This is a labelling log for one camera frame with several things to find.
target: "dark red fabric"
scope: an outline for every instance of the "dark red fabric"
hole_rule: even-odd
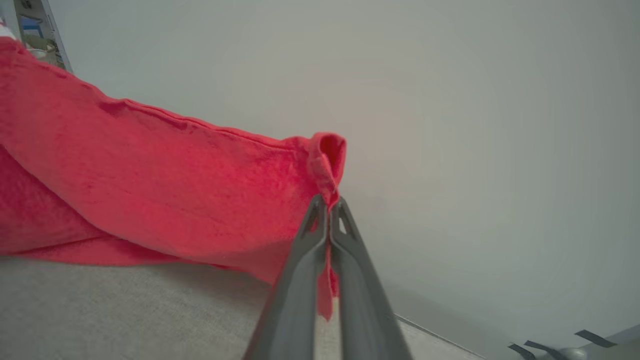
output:
[[[8,38],[0,72],[0,254],[207,263],[273,284],[311,198],[338,199],[338,135],[274,140],[112,99]],[[326,317],[335,290],[327,267]]]

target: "red cloth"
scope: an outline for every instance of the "red cloth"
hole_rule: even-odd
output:
[[[311,198],[339,197],[338,135],[274,140],[112,99],[9,38],[0,79],[0,254],[207,263],[273,284]],[[325,317],[335,279],[327,266]]]

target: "black tape strip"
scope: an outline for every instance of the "black tape strip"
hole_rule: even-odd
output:
[[[520,354],[520,356],[524,357],[525,360],[536,360],[536,356],[524,347],[519,347],[518,345],[511,344],[509,348]]]
[[[560,351],[554,349],[554,348],[550,348],[550,347],[546,347],[545,345],[541,345],[539,343],[535,343],[533,341],[529,341],[527,340],[526,343],[524,343],[524,346],[526,347],[534,347],[534,348],[538,348],[540,350],[544,350],[546,351],[551,357],[553,357],[555,360],[569,360],[567,359],[566,356],[562,355],[560,353]]]
[[[579,332],[576,332],[575,334],[577,336],[580,336],[581,338],[589,340],[590,342],[594,343],[595,345],[598,345],[599,347],[614,347],[617,345],[616,343],[612,343],[611,341],[601,336],[598,336],[592,333],[591,331],[581,330]]]

